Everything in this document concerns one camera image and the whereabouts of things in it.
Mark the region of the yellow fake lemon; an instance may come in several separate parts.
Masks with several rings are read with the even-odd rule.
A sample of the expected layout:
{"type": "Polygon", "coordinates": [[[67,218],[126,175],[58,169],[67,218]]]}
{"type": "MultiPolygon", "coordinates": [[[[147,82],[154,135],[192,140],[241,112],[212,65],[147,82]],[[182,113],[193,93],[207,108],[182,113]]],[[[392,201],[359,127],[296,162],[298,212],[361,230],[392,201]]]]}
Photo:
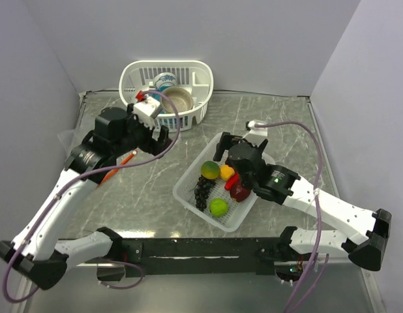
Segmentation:
{"type": "Polygon", "coordinates": [[[235,175],[235,170],[229,165],[222,165],[220,167],[220,178],[223,181],[228,181],[235,175]]]}

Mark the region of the green yellow fake mango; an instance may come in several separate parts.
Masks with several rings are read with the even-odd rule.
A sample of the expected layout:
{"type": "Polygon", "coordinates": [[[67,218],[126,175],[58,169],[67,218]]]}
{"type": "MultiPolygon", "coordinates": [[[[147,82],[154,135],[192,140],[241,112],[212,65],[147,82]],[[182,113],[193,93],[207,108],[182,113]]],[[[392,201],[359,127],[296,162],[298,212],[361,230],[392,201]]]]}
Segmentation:
{"type": "Polygon", "coordinates": [[[220,175],[220,166],[213,161],[206,161],[200,168],[201,175],[206,179],[216,179],[220,175]]]}

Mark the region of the red fake apple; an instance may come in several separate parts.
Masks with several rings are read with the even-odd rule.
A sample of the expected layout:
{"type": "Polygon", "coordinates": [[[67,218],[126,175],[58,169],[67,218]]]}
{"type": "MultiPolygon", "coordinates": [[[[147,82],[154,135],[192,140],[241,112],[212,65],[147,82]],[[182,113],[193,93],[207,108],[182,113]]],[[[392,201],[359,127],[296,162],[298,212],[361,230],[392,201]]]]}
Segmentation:
{"type": "Polygon", "coordinates": [[[239,181],[234,183],[230,189],[230,197],[233,201],[240,203],[250,196],[251,190],[244,188],[239,181]]]}

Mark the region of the dark fake grapes bunch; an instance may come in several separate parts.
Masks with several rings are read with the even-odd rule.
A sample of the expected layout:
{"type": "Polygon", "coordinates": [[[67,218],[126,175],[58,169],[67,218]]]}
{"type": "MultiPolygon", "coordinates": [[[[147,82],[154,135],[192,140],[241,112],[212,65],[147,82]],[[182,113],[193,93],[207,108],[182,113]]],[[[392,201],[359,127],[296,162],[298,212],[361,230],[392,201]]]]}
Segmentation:
{"type": "Polygon", "coordinates": [[[199,177],[194,188],[194,199],[196,201],[196,208],[199,211],[204,211],[207,208],[207,199],[215,185],[216,181],[214,179],[207,179],[202,175],[199,177]]]}

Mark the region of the green fake lime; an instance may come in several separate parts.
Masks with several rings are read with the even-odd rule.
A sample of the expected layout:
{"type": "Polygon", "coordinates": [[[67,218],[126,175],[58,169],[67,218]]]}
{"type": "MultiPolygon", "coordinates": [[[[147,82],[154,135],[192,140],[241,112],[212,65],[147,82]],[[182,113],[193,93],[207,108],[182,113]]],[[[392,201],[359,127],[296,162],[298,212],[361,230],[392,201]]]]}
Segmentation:
{"type": "Polygon", "coordinates": [[[220,198],[211,200],[209,210],[213,217],[219,218],[228,212],[228,203],[220,198]]]}

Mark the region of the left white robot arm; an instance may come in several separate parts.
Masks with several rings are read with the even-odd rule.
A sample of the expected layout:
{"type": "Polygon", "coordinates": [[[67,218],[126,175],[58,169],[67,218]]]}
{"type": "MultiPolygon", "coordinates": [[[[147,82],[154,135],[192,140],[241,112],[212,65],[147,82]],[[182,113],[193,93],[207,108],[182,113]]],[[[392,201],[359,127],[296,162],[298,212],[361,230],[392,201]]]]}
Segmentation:
{"type": "Polygon", "coordinates": [[[129,105],[106,108],[95,117],[95,126],[73,148],[59,179],[41,208],[26,227],[11,241],[0,241],[0,258],[9,269],[28,278],[38,289],[54,287],[71,268],[95,258],[117,263],[125,255],[123,238],[101,227],[73,241],[60,236],[75,210],[94,191],[117,159],[135,149],[158,159],[173,141],[164,128],[153,138],[158,110],[154,105],[129,105]]]}

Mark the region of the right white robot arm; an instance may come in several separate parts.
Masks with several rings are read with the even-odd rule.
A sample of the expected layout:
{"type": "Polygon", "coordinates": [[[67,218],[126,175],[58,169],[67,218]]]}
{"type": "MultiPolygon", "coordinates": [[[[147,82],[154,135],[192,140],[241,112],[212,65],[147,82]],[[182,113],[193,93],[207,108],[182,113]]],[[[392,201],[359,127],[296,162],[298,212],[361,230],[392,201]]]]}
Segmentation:
{"type": "Polygon", "coordinates": [[[196,157],[173,187],[173,197],[186,209],[225,232],[236,231],[258,199],[296,209],[332,230],[305,230],[288,226],[279,237],[276,255],[292,260],[309,253],[348,258],[355,265],[379,271],[390,236],[391,213],[360,208],[309,183],[298,173],[276,165],[267,154],[268,125],[253,120],[244,136],[218,133],[196,157]],[[204,163],[214,167],[229,161],[236,185],[248,187],[242,201],[231,196],[233,185],[218,180],[207,201],[219,198],[228,204],[225,213],[200,208],[194,191],[204,163]]]}

